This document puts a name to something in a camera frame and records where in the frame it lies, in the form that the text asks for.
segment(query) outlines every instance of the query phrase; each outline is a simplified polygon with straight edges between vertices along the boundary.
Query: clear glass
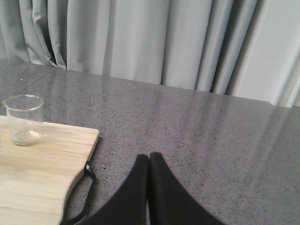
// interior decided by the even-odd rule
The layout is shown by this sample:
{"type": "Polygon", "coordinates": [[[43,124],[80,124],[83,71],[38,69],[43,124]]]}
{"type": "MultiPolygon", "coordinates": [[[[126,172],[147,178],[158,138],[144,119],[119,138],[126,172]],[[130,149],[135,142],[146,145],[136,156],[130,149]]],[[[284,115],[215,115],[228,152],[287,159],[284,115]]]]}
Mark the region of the clear glass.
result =
{"type": "Polygon", "coordinates": [[[3,101],[13,143],[28,146],[42,139],[43,103],[34,95],[17,95],[3,101]]]}

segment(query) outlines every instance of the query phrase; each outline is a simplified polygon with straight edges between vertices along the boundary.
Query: black strap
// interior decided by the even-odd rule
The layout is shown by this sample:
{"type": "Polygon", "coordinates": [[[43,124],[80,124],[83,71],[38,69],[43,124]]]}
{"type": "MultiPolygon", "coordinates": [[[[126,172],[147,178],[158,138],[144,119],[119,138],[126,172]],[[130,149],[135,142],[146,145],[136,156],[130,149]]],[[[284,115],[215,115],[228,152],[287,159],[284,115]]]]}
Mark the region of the black strap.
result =
{"type": "Polygon", "coordinates": [[[86,197],[83,209],[76,217],[74,217],[72,219],[68,219],[68,220],[63,219],[61,221],[60,225],[73,225],[73,224],[77,223],[78,221],[80,221],[86,215],[87,210],[89,209],[89,207],[92,203],[92,196],[95,193],[97,178],[90,167],[89,161],[85,165],[84,173],[89,175],[92,178],[92,184],[90,186],[88,195],[86,197]]]}

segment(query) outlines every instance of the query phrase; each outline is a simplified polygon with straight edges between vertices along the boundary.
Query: black loop handle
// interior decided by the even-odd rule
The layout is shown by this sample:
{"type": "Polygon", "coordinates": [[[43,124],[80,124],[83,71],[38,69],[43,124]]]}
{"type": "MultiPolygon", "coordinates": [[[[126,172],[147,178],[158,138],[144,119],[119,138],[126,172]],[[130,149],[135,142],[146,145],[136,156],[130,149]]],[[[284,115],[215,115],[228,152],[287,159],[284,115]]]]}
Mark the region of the black loop handle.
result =
{"type": "Polygon", "coordinates": [[[91,206],[92,197],[93,197],[93,194],[95,193],[95,189],[96,189],[96,180],[97,180],[97,178],[96,178],[94,172],[92,171],[92,169],[90,167],[90,162],[89,161],[85,165],[84,173],[87,174],[87,175],[89,175],[92,178],[92,184],[90,186],[88,195],[86,197],[83,209],[74,218],[68,219],[68,220],[64,220],[63,219],[61,221],[60,225],[73,225],[73,224],[77,223],[78,221],[80,221],[86,215],[89,207],[91,206]]]}

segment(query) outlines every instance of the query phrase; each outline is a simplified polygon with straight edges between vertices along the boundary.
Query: wooden cutting board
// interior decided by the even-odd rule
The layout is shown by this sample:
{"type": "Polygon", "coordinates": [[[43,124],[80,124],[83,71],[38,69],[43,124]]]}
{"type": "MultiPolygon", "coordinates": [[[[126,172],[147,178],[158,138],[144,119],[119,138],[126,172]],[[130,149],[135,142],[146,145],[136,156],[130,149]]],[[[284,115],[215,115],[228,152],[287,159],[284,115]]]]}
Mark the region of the wooden cutting board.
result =
{"type": "Polygon", "coordinates": [[[44,138],[14,145],[0,116],[0,224],[57,225],[98,140],[96,129],[44,122],[44,138]]]}

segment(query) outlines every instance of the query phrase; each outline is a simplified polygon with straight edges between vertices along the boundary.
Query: table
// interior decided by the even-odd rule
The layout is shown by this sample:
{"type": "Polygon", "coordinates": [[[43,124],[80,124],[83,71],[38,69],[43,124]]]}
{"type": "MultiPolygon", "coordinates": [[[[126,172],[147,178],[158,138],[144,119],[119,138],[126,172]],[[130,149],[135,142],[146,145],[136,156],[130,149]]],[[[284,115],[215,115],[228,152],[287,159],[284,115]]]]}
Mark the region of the table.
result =
{"type": "MultiPolygon", "coordinates": [[[[19,93],[45,100],[44,121],[100,131],[91,162],[100,186],[89,216],[118,189],[137,154],[159,151],[221,221],[300,222],[297,107],[0,60],[1,100],[19,93]]],[[[68,216],[82,208],[89,182],[74,189],[68,216]]]]}

